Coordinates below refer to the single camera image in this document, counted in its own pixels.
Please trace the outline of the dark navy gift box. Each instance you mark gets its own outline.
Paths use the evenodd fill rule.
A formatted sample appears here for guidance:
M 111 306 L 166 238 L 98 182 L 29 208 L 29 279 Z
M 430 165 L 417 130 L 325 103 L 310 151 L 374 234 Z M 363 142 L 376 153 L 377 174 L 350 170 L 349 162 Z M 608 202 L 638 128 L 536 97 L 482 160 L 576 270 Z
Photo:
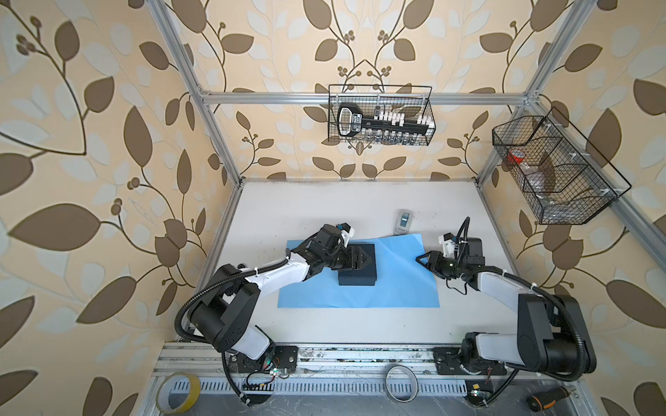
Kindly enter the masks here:
M 377 281 L 376 249 L 374 244 L 351 244 L 348 262 L 338 271 L 340 286 L 375 286 Z

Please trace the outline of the blue wrapping paper sheet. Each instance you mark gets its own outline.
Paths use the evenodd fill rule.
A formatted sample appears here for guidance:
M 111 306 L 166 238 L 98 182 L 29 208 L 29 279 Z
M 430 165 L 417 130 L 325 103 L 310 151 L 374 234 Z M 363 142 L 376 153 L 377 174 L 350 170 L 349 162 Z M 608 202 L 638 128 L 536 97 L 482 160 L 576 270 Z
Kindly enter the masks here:
M 416 262 L 425 253 L 419 234 L 358 240 L 372 246 L 374 284 L 367 269 L 357 272 L 360 284 L 340 284 L 337 271 L 320 274 L 279 291 L 280 309 L 431 309 L 440 306 L 435 277 Z

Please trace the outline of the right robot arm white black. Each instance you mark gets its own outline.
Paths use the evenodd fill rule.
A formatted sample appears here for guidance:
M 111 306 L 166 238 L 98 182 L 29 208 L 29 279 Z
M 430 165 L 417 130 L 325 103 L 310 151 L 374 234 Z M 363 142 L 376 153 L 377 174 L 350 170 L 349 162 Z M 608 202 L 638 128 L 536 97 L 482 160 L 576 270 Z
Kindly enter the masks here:
M 457 348 L 435 348 L 439 374 L 504 375 L 507 369 L 518 369 L 576 381 L 596 370 L 597 357 L 578 301 L 486 265 L 480 239 L 447 234 L 442 251 L 429 251 L 416 263 L 445 283 L 460 279 L 461 294 L 490 296 L 517 317 L 513 334 L 469 332 Z

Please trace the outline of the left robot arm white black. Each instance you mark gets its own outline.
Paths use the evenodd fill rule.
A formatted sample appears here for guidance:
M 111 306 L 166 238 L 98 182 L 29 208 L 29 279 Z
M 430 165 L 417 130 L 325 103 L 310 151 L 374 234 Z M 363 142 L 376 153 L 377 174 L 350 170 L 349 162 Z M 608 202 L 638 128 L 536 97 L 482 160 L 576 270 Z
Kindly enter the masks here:
M 251 326 L 256 305 L 292 284 L 300 284 L 323 270 L 363 271 L 374 263 L 359 244 L 351 244 L 353 228 L 323 225 L 283 259 L 258 268 L 223 265 L 209 284 L 188 299 L 174 319 L 176 334 L 194 343 L 207 343 L 220 353 L 237 352 L 260 362 L 272 355 L 274 342 Z

